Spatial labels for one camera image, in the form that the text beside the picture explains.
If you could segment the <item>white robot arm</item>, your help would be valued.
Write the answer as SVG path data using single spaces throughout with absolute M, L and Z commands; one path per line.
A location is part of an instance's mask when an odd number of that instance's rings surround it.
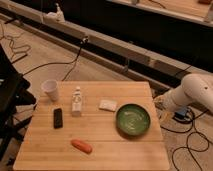
M 213 74 L 187 74 L 178 87 L 157 96 L 154 102 L 170 112 L 198 102 L 213 113 Z

